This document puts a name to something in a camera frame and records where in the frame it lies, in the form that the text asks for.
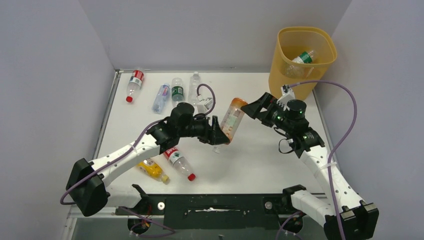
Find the plastic bottle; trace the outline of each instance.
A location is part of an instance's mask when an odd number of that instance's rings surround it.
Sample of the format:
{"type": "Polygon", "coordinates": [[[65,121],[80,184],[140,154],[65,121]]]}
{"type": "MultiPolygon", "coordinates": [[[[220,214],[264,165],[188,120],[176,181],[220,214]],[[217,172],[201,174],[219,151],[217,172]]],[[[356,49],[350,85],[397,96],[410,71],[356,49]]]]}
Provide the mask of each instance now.
{"type": "MultiPolygon", "coordinates": [[[[230,143],[233,140],[234,134],[236,134],[237,128],[239,127],[243,116],[245,115],[241,108],[247,104],[248,103],[241,98],[234,98],[231,101],[231,104],[229,105],[224,118],[222,119],[220,127],[223,133],[229,138],[230,143]]],[[[220,148],[220,145],[214,146],[213,151],[219,154],[220,148]]]]}
{"type": "Polygon", "coordinates": [[[170,182],[170,178],[164,174],[162,168],[150,158],[140,162],[137,167],[155,180],[162,181],[164,184],[170,182]]]}
{"type": "Polygon", "coordinates": [[[126,101],[132,103],[139,95],[145,74],[140,70],[134,70],[126,87],[126,101]]]}
{"type": "Polygon", "coordinates": [[[190,86],[188,87],[188,98],[187,98],[187,102],[193,105],[194,107],[196,107],[196,104],[199,102],[197,89],[199,84],[201,83],[202,81],[200,79],[199,73],[195,71],[193,73],[193,76],[190,77],[190,86]]]}
{"type": "Polygon", "coordinates": [[[184,102],[183,80],[179,77],[172,79],[172,106],[175,108],[177,104],[184,102]]]}
{"type": "Polygon", "coordinates": [[[163,84],[159,87],[156,98],[154,99],[151,110],[154,113],[161,114],[164,110],[165,104],[167,103],[170,92],[170,85],[168,83],[163,84]]]}
{"type": "Polygon", "coordinates": [[[169,164],[171,164],[177,172],[186,176],[188,180],[193,181],[196,178],[189,162],[176,147],[166,150],[163,155],[166,160],[168,160],[169,164]]]}
{"type": "MultiPolygon", "coordinates": [[[[311,64],[314,61],[316,61],[318,58],[318,54],[314,50],[310,51],[304,51],[299,56],[297,56],[295,59],[292,60],[292,62],[298,63],[298,64],[311,64]]],[[[286,77],[289,78],[307,78],[310,74],[310,71],[305,72],[305,69],[299,66],[290,65],[286,72],[286,77]]]]}

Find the white tabletop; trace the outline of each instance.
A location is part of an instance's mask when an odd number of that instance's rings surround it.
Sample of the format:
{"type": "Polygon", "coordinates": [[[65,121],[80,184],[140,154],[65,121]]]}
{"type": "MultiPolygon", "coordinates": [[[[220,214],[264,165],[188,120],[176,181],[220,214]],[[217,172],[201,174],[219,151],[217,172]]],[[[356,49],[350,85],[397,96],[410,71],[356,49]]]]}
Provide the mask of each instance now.
{"type": "MultiPolygon", "coordinates": [[[[216,95],[216,107],[211,115],[222,120],[233,98],[239,97],[251,103],[268,92],[268,73],[199,73],[203,83],[212,87],[216,95]]],[[[171,84],[173,78],[184,81],[187,98],[190,76],[193,73],[146,73],[141,94],[129,104],[125,101],[131,73],[122,73],[116,89],[107,126],[99,149],[99,157],[105,156],[134,141],[149,123],[169,116],[171,100],[161,115],[151,107],[160,85],[171,84]]],[[[211,94],[207,88],[201,93],[211,94]]],[[[328,146],[320,114],[311,93],[305,100],[306,119],[328,146]]],[[[311,193],[322,193],[321,187],[309,169],[294,153],[278,152],[282,136],[272,128],[244,116],[233,141],[221,148],[221,154],[212,151],[213,146],[200,143],[196,138],[181,138],[178,148],[190,162],[197,178],[190,182],[177,173],[162,155],[153,159],[170,177],[168,185],[156,181],[136,167],[119,176],[113,183],[118,186],[138,184],[147,194],[277,194],[284,188],[301,184],[311,193]]]]}

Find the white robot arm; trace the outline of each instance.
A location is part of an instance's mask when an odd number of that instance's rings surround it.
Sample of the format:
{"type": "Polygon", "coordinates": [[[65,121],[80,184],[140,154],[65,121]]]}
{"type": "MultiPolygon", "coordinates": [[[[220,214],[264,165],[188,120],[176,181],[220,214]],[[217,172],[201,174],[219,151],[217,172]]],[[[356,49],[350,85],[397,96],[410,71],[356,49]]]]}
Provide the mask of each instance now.
{"type": "MultiPolygon", "coordinates": [[[[340,219],[347,240],[370,239],[377,224],[379,211],[374,203],[366,203],[348,184],[334,161],[328,163],[328,152],[318,133],[305,119],[306,104],[295,98],[293,90],[284,85],[277,100],[269,93],[241,110],[263,125],[276,126],[285,132],[287,142],[297,157],[305,163],[318,181],[326,197],[333,196],[338,205],[340,219]],[[334,193],[330,189],[328,167],[331,167],[334,193]]],[[[341,239],[336,211],[332,205],[310,194],[301,185],[283,190],[286,204],[314,219],[323,228],[328,239],[341,239]]]]}

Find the green bottle label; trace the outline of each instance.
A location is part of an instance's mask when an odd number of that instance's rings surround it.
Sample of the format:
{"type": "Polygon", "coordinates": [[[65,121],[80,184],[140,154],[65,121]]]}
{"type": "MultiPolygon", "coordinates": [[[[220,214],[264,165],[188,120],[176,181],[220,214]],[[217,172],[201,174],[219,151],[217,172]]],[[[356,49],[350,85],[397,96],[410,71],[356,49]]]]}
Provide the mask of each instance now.
{"type": "Polygon", "coordinates": [[[183,95],[184,94],[184,89],[183,89],[183,87],[182,86],[174,86],[173,88],[172,88],[172,97],[174,96],[174,95],[183,95]]]}
{"type": "Polygon", "coordinates": [[[302,52],[302,54],[299,56],[304,64],[310,64],[312,63],[312,58],[311,56],[309,56],[309,54],[307,52],[302,52]]]}

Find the yellow plastic basket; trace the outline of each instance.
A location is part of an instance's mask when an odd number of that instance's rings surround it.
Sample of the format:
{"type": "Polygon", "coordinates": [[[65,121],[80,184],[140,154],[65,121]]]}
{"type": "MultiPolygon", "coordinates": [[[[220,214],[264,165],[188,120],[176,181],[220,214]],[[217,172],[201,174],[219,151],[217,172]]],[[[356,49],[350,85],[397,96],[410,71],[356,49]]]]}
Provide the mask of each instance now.
{"type": "MultiPolygon", "coordinates": [[[[331,37],[316,27],[286,27],[279,31],[274,57],[269,73],[271,94],[281,97],[281,86],[307,80],[319,80],[337,58],[337,51],[331,37]],[[317,54],[312,63],[297,63],[292,60],[303,52],[314,50],[317,54]]],[[[305,100],[316,83],[293,88],[297,99],[305,100]]]]}

